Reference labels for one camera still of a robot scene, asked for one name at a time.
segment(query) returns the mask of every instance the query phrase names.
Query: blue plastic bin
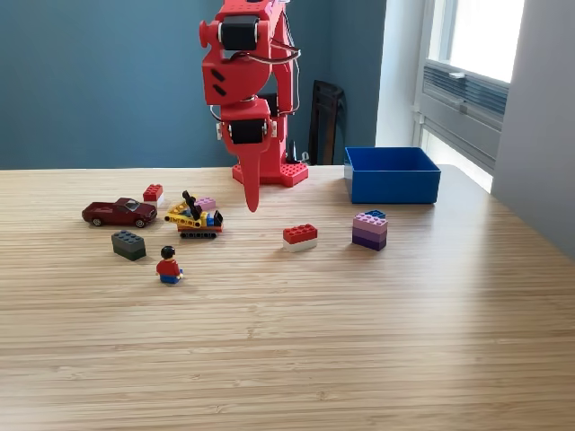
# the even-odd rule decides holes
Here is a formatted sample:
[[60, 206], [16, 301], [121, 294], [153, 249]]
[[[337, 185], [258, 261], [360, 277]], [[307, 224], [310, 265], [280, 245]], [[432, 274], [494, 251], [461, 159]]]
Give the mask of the blue plastic bin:
[[344, 174], [353, 204], [434, 204], [441, 170], [417, 147], [347, 147]]

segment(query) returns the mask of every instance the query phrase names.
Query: black chair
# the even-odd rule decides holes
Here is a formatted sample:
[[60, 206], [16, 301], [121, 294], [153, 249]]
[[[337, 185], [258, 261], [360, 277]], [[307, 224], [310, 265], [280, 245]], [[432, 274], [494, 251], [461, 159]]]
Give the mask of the black chair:
[[318, 162], [320, 124], [326, 125], [322, 164], [333, 164], [336, 129], [338, 119], [344, 112], [344, 101], [344, 92], [340, 87], [324, 81], [314, 81], [312, 117], [309, 125], [309, 164], [316, 165]]

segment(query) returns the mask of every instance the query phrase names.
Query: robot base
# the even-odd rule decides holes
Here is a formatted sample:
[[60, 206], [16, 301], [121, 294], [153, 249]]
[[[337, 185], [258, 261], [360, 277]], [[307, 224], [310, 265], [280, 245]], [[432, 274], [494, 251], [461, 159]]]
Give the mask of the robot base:
[[[232, 168], [234, 180], [243, 183], [242, 168], [239, 164]], [[309, 176], [307, 165], [303, 163], [282, 163], [279, 174], [260, 174], [260, 184], [281, 184], [284, 187], [294, 187]]]

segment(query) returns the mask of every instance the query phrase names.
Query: minifigure hair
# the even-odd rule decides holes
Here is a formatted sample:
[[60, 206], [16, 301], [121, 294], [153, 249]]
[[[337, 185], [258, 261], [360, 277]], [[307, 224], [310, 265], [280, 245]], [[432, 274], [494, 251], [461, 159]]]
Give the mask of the minifigure hair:
[[162, 259], [171, 259], [173, 258], [173, 255], [176, 254], [176, 249], [174, 249], [174, 247], [172, 247], [171, 245], [166, 245], [165, 247], [162, 248]]

